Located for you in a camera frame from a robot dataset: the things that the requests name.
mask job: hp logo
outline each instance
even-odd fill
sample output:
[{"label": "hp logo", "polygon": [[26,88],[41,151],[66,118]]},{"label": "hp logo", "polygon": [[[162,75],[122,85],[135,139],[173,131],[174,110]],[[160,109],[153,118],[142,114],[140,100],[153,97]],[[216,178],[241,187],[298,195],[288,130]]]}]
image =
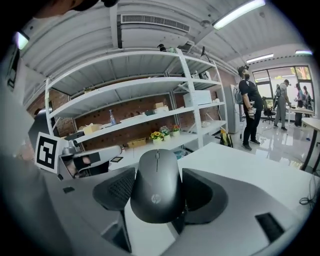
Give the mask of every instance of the hp logo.
[{"label": "hp logo", "polygon": [[151,201],[152,201],[152,203],[154,203],[154,204],[159,204],[160,201],[161,201],[161,196],[158,195],[158,194],[153,194],[153,195],[151,196]]}]

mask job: shelf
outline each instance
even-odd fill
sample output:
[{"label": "shelf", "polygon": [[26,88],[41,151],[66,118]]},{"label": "shelf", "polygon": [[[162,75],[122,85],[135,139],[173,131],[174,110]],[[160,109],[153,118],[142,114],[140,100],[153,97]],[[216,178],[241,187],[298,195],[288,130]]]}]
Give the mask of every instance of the shelf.
[{"label": "shelf", "polygon": [[108,105],[166,94],[186,81],[183,77],[157,77],[111,84],[70,100],[53,111],[49,118],[77,118]]},{"label": "shelf", "polygon": [[[199,58],[190,57],[190,56],[184,56],[184,58],[191,74],[193,74],[196,71],[198,72],[198,74],[201,74],[211,68],[217,68],[217,66],[214,63],[210,63],[208,61],[205,61]],[[180,66],[176,66],[175,68],[172,69],[171,72],[173,74],[182,74],[183,69]]]},{"label": "shelf", "polygon": [[165,118],[165,117],[169,117],[169,116],[173,116],[173,115],[178,115],[178,114],[189,112],[189,111],[193,111],[193,110],[194,110],[193,107],[184,107],[184,108],[178,108],[178,109],[175,109],[175,110],[171,110],[171,111],[163,112],[163,113],[159,113],[159,114],[153,114],[153,115],[143,116],[143,117],[140,117],[140,118],[134,118],[134,119],[131,119],[131,120],[128,120],[128,121],[124,121],[124,122],[119,123],[119,124],[115,124],[113,126],[109,126],[107,128],[101,129],[101,130],[97,130],[97,131],[95,131],[95,132],[93,132],[93,133],[91,133],[89,135],[85,135],[85,136],[82,136],[80,138],[77,138],[76,141],[78,143],[85,142],[87,140],[91,140],[91,139],[96,138],[98,136],[101,136],[101,135],[104,135],[104,134],[108,134],[108,133],[111,133],[111,132],[114,132],[114,131],[117,131],[117,130],[120,130],[120,129],[123,129],[123,128],[127,128],[127,127],[130,127],[130,126],[135,126],[135,125],[138,125],[138,124],[142,124],[142,123],[149,122],[149,121],[156,120],[156,119],[160,119],[160,118]]},{"label": "shelf", "polygon": [[[206,80],[206,79],[198,79],[198,78],[192,78],[193,86],[195,90],[205,90],[208,88],[211,88],[213,86],[217,86],[217,89],[220,89],[221,87],[221,82],[218,81],[212,81],[212,80]],[[177,88],[175,93],[186,93],[187,91],[184,90],[183,88]]]},{"label": "shelf", "polygon": [[197,140],[197,138],[198,136],[196,134],[190,134],[182,131],[180,132],[180,136],[178,137],[171,136],[170,141],[162,141],[162,143],[159,145],[154,145],[152,141],[149,141],[144,146],[126,149],[120,155],[121,157],[123,157],[123,159],[117,163],[112,162],[109,169],[116,170],[119,168],[137,164],[140,160],[140,157],[145,152],[148,152],[150,150],[157,150],[157,149],[173,150],[175,148],[178,148],[181,145]]},{"label": "shelf", "polygon": [[71,69],[53,80],[49,88],[72,96],[85,88],[121,78],[162,76],[172,63],[180,66],[177,60],[176,53],[152,50],[110,54]]},{"label": "shelf", "polygon": [[224,105],[225,103],[222,102],[212,102],[209,104],[203,104],[203,105],[198,105],[199,109],[205,109],[205,108],[211,108],[211,107],[216,107],[216,106],[221,106]]},{"label": "shelf", "polygon": [[[206,121],[209,122],[210,125],[208,127],[202,127],[201,128],[201,134],[205,135],[205,134],[215,134],[217,132],[220,131],[221,126],[225,125],[227,123],[227,121],[223,121],[223,120],[214,120],[214,121]],[[193,127],[193,129],[190,131],[191,133],[197,133],[196,131],[196,126]]]}]

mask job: potted plant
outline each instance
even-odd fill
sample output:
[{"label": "potted plant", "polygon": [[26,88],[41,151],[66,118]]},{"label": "potted plant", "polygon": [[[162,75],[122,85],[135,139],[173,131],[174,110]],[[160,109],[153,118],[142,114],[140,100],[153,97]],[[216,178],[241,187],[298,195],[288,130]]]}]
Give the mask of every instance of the potted plant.
[{"label": "potted plant", "polygon": [[170,130],[168,129],[168,127],[166,126],[162,126],[160,127],[160,133],[163,134],[163,139],[165,142],[170,141],[171,137],[170,137]]},{"label": "potted plant", "polygon": [[177,137],[180,135],[180,126],[175,124],[172,128],[172,136]]},{"label": "potted plant", "polygon": [[151,133],[150,135],[150,139],[152,140],[153,144],[158,145],[161,143],[161,141],[163,140],[164,135],[159,132],[159,131],[155,131],[153,133]]}]

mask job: flower pot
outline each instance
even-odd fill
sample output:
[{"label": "flower pot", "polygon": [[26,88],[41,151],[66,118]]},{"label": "flower pot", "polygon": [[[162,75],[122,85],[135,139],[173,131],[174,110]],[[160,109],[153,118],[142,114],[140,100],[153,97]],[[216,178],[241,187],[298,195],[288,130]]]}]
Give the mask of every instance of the flower pot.
[{"label": "flower pot", "polygon": [[172,136],[173,137],[178,137],[179,135],[180,135],[180,131],[179,130],[172,132]]},{"label": "flower pot", "polygon": [[153,142],[154,145],[159,145],[159,144],[162,143],[162,139],[160,139],[160,138],[158,138],[158,139],[153,139],[152,142]]},{"label": "flower pot", "polygon": [[163,137],[164,141],[167,142],[167,141],[170,141],[171,140],[171,137],[170,135],[166,135]]}]

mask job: computer mouse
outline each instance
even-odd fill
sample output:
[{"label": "computer mouse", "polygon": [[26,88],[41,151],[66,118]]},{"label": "computer mouse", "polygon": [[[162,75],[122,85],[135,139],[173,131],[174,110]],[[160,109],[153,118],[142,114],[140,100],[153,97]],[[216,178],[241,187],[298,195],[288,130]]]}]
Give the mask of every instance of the computer mouse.
[{"label": "computer mouse", "polygon": [[144,153],[131,192],[133,213],[146,223],[168,223],[182,214],[185,202],[176,155],[166,149]]}]

